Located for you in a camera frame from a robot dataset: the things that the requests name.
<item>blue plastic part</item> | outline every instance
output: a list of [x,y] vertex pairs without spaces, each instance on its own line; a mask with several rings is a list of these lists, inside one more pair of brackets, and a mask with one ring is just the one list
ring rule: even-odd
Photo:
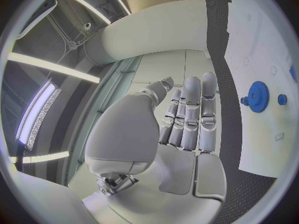
[[280,94],[278,96],[278,104],[284,106],[287,104],[287,102],[288,102],[288,97],[286,95]]
[[292,78],[294,79],[294,81],[297,82],[297,78],[296,78],[296,73],[295,73],[294,65],[292,65],[291,68],[290,68],[290,74],[291,74]]
[[247,96],[241,98],[241,104],[243,104],[245,106],[249,105],[248,97]]
[[248,92],[249,107],[253,112],[263,112],[269,103],[269,90],[265,83],[256,81]]

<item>black mesh strip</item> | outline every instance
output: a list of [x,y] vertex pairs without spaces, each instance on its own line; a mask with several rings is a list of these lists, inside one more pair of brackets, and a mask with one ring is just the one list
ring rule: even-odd
[[221,99],[222,134],[220,159],[227,178],[225,205],[215,223],[230,224],[247,212],[275,181],[239,170],[242,149],[242,118],[234,80],[224,59],[228,3],[231,0],[206,0],[207,48],[218,79]]

